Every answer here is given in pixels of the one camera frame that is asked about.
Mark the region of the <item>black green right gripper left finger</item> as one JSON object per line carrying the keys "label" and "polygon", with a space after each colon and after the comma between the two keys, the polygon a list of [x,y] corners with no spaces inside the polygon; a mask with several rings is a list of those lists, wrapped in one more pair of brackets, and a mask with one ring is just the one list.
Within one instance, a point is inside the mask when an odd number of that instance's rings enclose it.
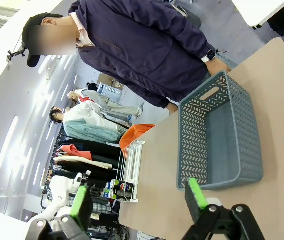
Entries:
{"label": "black green right gripper left finger", "polygon": [[54,217],[39,214],[29,221],[26,240],[88,240],[87,230],[91,222],[93,201],[90,188],[80,186],[69,214]]}

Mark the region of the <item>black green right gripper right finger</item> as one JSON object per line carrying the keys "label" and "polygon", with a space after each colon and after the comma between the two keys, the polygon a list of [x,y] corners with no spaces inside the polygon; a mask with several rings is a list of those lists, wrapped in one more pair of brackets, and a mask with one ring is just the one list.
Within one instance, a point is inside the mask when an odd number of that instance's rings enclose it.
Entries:
{"label": "black green right gripper right finger", "polygon": [[208,203],[195,178],[186,180],[184,199],[194,224],[182,239],[210,240],[213,235],[222,235],[227,240],[264,239],[247,205],[236,204],[226,209],[220,203]]}

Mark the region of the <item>person's right hand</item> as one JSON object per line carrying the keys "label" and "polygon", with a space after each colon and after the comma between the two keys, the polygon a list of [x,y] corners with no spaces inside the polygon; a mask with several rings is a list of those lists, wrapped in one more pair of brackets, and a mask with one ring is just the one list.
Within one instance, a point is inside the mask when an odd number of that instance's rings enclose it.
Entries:
{"label": "person's right hand", "polygon": [[168,103],[166,109],[169,112],[169,115],[175,113],[178,110],[178,106],[172,102]]}

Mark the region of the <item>person's left hand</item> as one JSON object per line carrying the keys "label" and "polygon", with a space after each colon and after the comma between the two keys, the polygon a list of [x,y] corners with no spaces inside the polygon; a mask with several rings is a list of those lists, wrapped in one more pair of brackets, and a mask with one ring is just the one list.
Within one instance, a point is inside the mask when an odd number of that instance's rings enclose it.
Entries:
{"label": "person's left hand", "polygon": [[228,73],[231,70],[223,61],[221,61],[217,57],[205,62],[205,66],[211,76],[214,76],[219,72]]}

